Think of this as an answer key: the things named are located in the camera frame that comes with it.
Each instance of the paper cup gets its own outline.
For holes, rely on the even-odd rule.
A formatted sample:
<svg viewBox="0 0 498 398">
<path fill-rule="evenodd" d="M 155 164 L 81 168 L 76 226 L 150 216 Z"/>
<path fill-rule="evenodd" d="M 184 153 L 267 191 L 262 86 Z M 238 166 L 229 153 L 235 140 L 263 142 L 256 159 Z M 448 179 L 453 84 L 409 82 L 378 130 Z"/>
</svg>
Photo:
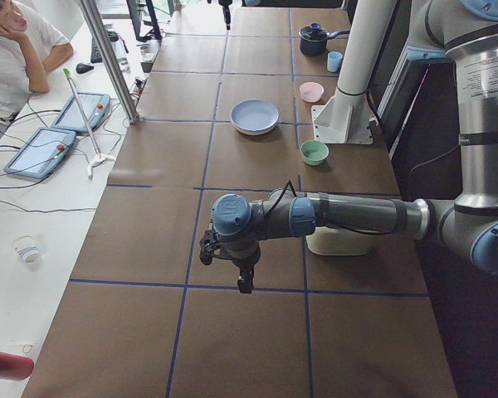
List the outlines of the paper cup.
<svg viewBox="0 0 498 398">
<path fill-rule="evenodd" d="M 27 263 L 31 263 L 39 258 L 41 253 L 35 245 L 35 241 L 29 235 L 16 238 L 11 247 L 17 252 L 18 256 Z"/>
</svg>

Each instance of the gray metal pole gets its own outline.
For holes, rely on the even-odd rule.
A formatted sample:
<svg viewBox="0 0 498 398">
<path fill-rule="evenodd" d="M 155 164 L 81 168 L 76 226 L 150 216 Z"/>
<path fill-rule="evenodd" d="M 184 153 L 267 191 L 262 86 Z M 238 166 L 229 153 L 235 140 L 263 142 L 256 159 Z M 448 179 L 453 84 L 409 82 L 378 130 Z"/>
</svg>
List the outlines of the gray metal pole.
<svg viewBox="0 0 498 398">
<path fill-rule="evenodd" d="M 94 37 L 98 48 L 100 49 L 101 58 L 104 61 L 105 68 L 109 73 L 110 80 L 115 87 L 116 94 L 127 114 L 127 119 L 130 124 L 134 124 L 139 119 L 139 114 L 134 106 L 133 98 L 129 93 L 127 84 L 125 83 L 120 66 L 116 60 L 115 53 L 110 45 L 109 37 L 107 36 L 103 21 L 101 19 L 98 7 L 95 0 L 79 0 L 79 6 L 83 12 L 86 24 L 89 26 L 90 33 Z"/>
<path fill-rule="evenodd" d="M 72 77 L 70 75 L 70 71 L 67 70 L 67 68 L 65 68 L 64 71 L 65 71 L 66 79 L 68 80 L 68 84 L 70 85 L 70 88 L 72 90 L 72 94 L 74 95 L 74 99 L 76 100 L 77 109 L 80 110 L 80 115 L 81 115 L 81 118 L 83 119 L 83 122 L 85 123 L 86 131 L 88 131 L 90 141 L 92 141 L 92 145 L 94 146 L 94 152 L 96 152 L 96 155 L 99 155 L 101 153 L 100 145 L 98 145 L 98 143 L 96 142 L 96 138 L 94 136 L 94 131 L 92 131 L 92 127 L 90 126 L 89 118 L 86 117 L 85 110 L 83 109 L 83 104 L 81 103 L 80 96 L 79 96 L 79 94 L 77 94 L 76 85 L 74 84 L 74 81 L 72 80 Z"/>
</svg>

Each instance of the man's hand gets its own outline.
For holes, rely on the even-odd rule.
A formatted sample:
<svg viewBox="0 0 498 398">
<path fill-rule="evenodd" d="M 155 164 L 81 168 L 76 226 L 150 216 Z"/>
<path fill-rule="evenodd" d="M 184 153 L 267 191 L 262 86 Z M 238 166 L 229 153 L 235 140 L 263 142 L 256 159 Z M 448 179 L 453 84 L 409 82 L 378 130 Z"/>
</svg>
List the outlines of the man's hand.
<svg viewBox="0 0 498 398">
<path fill-rule="evenodd" d="M 6 25 L 0 25 L 0 36 L 5 37 L 6 39 L 9 39 L 9 40 L 16 41 L 16 42 L 20 42 L 20 41 L 25 40 L 27 38 L 27 35 L 25 32 L 17 31 L 15 29 L 12 29 L 11 27 L 6 26 Z"/>
</svg>

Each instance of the blue joint cap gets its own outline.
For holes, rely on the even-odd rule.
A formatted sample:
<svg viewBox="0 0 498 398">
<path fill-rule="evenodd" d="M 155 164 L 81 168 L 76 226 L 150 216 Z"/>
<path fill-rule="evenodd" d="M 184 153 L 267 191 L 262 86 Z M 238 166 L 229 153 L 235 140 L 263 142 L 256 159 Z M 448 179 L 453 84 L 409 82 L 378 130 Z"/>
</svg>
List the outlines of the blue joint cap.
<svg viewBox="0 0 498 398">
<path fill-rule="evenodd" d="M 447 58 L 444 50 L 437 48 L 421 48 L 415 46 L 408 46 L 408 61 L 416 62 L 419 64 L 441 64 L 452 62 Z"/>
<path fill-rule="evenodd" d="M 229 193 L 219 197 L 212 205 L 212 223 L 220 237 L 235 237 L 250 219 L 251 205 L 245 197 Z"/>
<path fill-rule="evenodd" d="M 308 197 L 294 197 L 290 204 L 290 232 L 295 237 L 315 232 L 315 209 Z"/>
<path fill-rule="evenodd" d="M 479 269 L 498 276 L 498 221 L 474 240 L 471 262 Z"/>
<path fill-rule="evenodd" d="M 461 2 L 477 17 L 498 21 L 498 0 L 461 0 Z"/>
</svg>

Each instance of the green bowl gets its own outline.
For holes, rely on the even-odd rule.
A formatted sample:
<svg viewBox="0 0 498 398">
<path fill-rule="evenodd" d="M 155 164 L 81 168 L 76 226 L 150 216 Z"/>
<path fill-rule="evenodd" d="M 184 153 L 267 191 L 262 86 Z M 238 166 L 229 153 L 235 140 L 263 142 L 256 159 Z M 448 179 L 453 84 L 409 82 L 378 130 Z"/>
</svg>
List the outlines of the green bowl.
<svg viewBox="0 0 498 398">
<path fill-rule="evenodd" d="M 311 166 L 317 166 L 329 156 L 329 147 L 321 141 L 304 141 L 300 146 L 302 160 Z"/>
</svg>

